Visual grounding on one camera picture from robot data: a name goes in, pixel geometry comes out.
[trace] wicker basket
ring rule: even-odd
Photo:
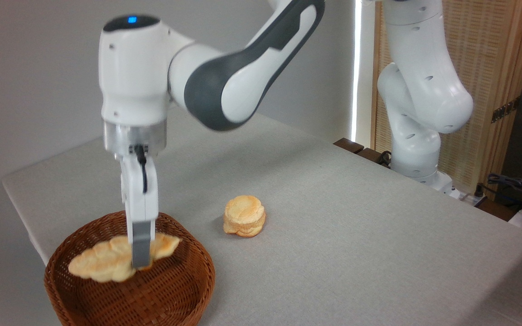
[[[92,221],[67,237],[45,270],[49,299],[63,325],[196,325],[215,285],[211,256],[182,225],[160,213],[156,231],[180,237],[169,258],[154,262],[122,283],[97,283],[68,272],[68,264],[85,249],[116,235],[126,235],[124,212]]]

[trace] gray tablecloth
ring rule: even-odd
[[[172,110],[159,208],[207,248],[203,325],[522,325],[522,230],[308,134],[255,115],[212,132]],[[4,186],[44,262],[123,209],[100,139]],[[226,202],[261,199],[263,231],[226,235]]]

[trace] pastry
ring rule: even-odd
[[[152,266],[154,260],[170,257],[180,243],[180,238],[156,233],[150,244]],[[68,271],[75,276],[91,278],[97,282],[122,282],[131,278],[136,269],[132,268],[132,248],[126,235],[119,235],[102,241],[75,256],[68,265]]]
[[[223,230],[241,237],[255,237],[265,224],[265,207],[255,196],[237,196],[225,206]]]

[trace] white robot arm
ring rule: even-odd
[[[441,0],[382,0],[394,60],[377,87],[392,130],[391,168],[458,197],[452,179],[437,170],[440,133],[462,128],[473,100],[458,79],[444,36]]]
[[[245,49],[224,54],[160,19],[117,17],[100,37],[104,147],[120,160],[132,264],[150,263],[158,216],[152,157],[166,146],[173,101],[205,126],[231,130],[251,118],[280,72],[323,16],[324,0],[269,0],[275,10]]]

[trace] biscuit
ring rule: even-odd
[[[265,224],[265,207],[255,196],[237,196],[225,206],[223,231],[240,237],[255,237]]]

